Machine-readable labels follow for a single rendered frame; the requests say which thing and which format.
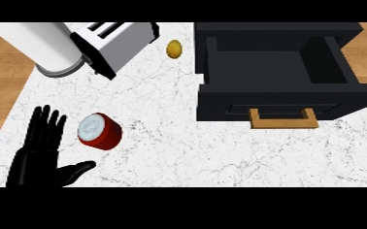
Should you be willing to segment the red can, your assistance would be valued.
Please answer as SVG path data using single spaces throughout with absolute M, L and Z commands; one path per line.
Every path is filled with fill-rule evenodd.
M 109 150 L 118 145 L 121 134 L 121 126 L 102 113 L 89 115 L 78 124 L 78 141 L 100 150 Z

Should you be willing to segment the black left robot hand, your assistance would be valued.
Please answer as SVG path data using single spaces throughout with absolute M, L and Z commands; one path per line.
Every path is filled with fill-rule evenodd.
M 22 147 L 12 161 L 7 187 L 63 187 L 96 167 L 95 161 L 58 167 L 66 118 L 58 110 L 50 111 L 49 105 L 34 108 Z

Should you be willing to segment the silver toaster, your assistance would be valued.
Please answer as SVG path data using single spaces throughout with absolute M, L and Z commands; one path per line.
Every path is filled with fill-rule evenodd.
M 89 66 L 109 80 L 158 37 L 155 22 L 89 22 L 69 34 Z

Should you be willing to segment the yellow lemon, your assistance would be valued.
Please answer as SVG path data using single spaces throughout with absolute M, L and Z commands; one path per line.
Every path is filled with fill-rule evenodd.
M 182 54 L 182 45 L 177 40 L 171 40 L 166 46 L 166 54 L 170 58 L 177 58 Z

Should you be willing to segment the black drawer front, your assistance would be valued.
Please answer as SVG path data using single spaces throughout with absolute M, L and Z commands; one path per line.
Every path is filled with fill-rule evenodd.
M 356 112 L 367 108 L 367 84 L 200 85 L 197 121 L 248 121 L 248 109 L 257 109 L 262 118 L 300 118 L 305 108 L 318 120 Z

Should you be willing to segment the black drawer cabinet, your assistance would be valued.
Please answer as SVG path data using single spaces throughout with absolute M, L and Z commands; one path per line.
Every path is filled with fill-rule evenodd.
M 356 22 L 197 22 L 195 71 L 214 89 L 355 86 L 342 48 Z

